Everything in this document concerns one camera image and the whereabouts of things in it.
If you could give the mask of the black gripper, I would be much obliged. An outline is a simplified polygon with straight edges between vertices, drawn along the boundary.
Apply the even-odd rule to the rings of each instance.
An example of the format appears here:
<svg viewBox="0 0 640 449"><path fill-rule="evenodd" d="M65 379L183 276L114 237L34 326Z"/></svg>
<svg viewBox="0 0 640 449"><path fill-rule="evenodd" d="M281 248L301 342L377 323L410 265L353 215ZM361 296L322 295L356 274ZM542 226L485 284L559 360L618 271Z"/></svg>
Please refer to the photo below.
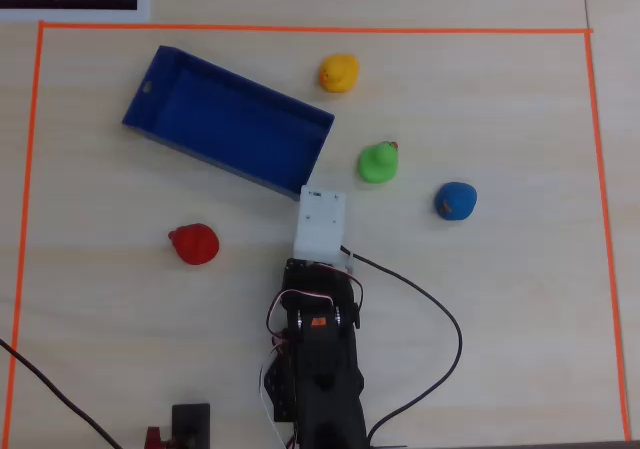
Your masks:
<svg viewBox="0 0 640 449"><path fill-rule="evenodd" d="M324 263L288 259L281 292L286 311L337 306L353 313L362 308L362 284L346 270Z"/></svg>

